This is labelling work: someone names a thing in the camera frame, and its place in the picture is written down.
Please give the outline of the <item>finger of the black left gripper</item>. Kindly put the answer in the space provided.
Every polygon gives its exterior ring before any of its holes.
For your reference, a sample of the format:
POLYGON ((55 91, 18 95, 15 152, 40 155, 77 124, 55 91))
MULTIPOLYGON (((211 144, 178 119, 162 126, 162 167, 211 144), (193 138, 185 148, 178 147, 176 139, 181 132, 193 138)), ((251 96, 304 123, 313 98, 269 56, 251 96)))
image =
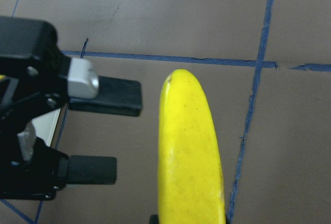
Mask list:
POLYGON ((1 131, 1 198, 53 200, 67 185, 113 185, 117 159, 68 156, 47 146, 29 123, 25 130, 1 131))
POLYGON ((5 119, 71 110, 139 116, 141 83, 97 75, 93 64, 66 56, 49 22, 1 17, 1 74, 13 80, 1 100, 5 119))

